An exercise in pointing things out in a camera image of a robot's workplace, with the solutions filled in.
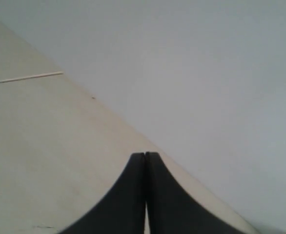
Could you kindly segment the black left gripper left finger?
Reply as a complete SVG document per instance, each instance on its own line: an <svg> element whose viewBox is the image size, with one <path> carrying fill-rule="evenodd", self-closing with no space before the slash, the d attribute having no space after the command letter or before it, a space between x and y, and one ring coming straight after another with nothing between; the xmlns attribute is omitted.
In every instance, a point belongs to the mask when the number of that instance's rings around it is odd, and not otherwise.
<svg viewBox="0 0 286 234"><path fill-rule="evenodd" d="M145 156L134 153L106 195L62 234L143 234Z"/></svg>

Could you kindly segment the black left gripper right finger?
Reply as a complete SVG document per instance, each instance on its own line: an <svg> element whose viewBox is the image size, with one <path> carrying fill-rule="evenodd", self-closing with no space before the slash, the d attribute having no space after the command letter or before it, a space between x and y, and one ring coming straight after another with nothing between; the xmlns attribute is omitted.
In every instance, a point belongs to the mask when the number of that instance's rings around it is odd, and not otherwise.
<svg viewBox="0 0 286 234"><path fill-rule="evenodd" d="M230 224L195 200L157 152L145 153L146 204L152 234L255 234L240 221Z"/></svg>

